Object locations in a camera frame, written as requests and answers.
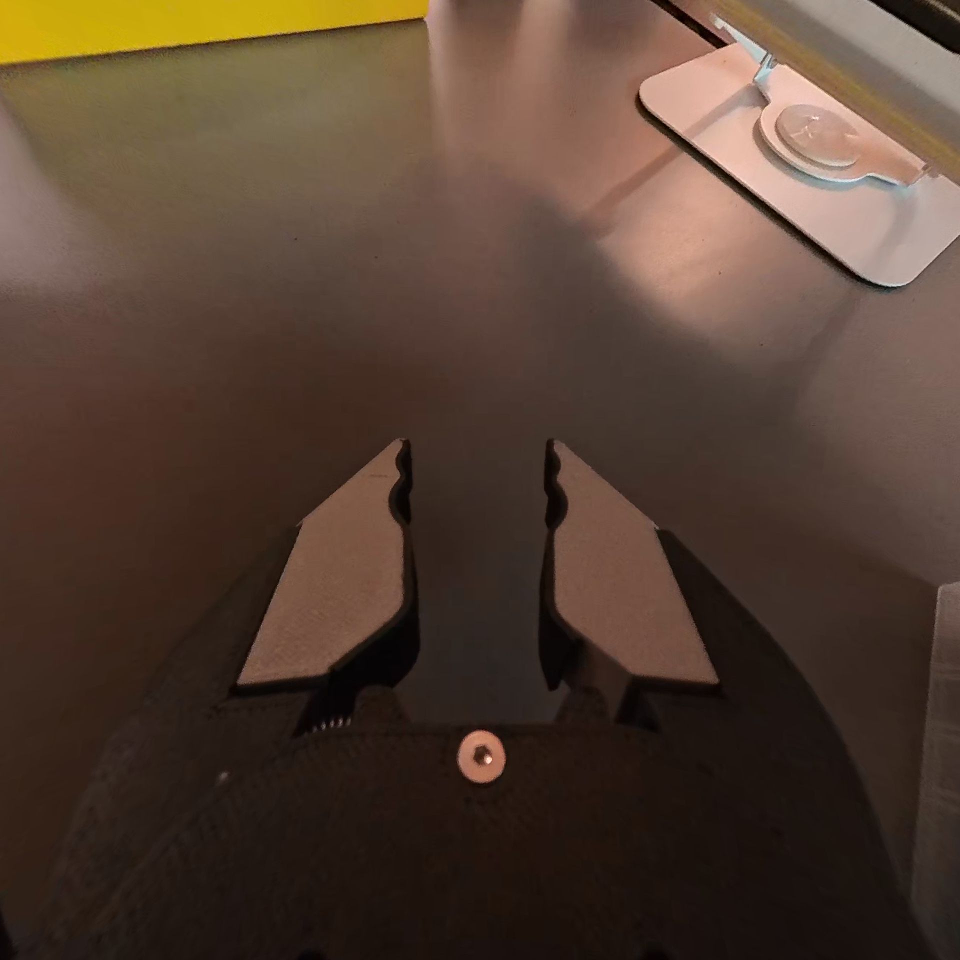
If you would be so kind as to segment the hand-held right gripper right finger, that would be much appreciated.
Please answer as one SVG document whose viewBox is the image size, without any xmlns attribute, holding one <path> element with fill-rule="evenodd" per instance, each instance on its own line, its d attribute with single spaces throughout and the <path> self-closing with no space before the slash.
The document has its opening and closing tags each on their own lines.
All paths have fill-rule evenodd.
<svg viewBox="0 0 960 960">
<path fill-rule="evenodd" d="M 538 660 L 547 689 L 595 691 L 613 722 L 653 722 L 650 694 L 718 694 L 657 524 L 556 438 L 546 442 L 543 483 Z"/>
</svg>

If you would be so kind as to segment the yellow plastic bin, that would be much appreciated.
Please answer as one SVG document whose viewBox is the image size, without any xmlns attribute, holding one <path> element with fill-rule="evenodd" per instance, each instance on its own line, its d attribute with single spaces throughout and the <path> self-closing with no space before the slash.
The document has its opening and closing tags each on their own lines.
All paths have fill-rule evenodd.
<svg viewBox="0 0 960 960">
<path fill-rule="evenodd" d="M 428 1 L 3 1 L 1 64 L 424 19 Z"/>
</svg>

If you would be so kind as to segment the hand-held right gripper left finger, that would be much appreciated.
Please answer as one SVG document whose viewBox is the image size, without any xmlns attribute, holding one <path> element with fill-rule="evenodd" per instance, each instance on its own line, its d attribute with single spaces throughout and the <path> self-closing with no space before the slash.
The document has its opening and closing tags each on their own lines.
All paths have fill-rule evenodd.
<svg viewBox="0 0 960 960">
<path fill-rule="evenodd" d="M 402 623 L 416 593 L 411 488 L 411 444 L 396 438 L 299 522 L 238 693 L 340 679 Z"/>
</svg>

